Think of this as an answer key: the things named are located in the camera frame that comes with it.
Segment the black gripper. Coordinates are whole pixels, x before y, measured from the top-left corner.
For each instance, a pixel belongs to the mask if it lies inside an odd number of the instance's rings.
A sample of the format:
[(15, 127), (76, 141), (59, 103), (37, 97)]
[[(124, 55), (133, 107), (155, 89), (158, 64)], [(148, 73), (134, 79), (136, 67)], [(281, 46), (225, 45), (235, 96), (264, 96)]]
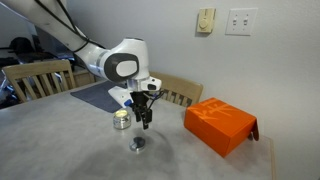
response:
[(149, 96), (145, 91), (132, 92), (131, 97), (133, 103), (130, 105), (136, 116), (136, 122), (143, 122), (143, 129), (149, 128), (149, 123), (152, 121), (152, 110), (147, 107)]

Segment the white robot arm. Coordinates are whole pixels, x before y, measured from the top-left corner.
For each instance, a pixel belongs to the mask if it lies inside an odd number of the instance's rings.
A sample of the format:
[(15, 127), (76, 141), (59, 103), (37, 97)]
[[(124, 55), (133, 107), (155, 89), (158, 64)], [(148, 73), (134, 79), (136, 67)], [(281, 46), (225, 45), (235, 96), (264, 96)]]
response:
[(131, 107), (145, 129), (149, 127), (152, 110), (147, 102), (162, 81), (149, 73), (144, 40), (125, 38), (107, 49), (73, 23), (61, 0), (0, 0), (0, 4), (55, 37), (85, 63), (89, 72), (116, 83), (108, 93), (120, 106)]

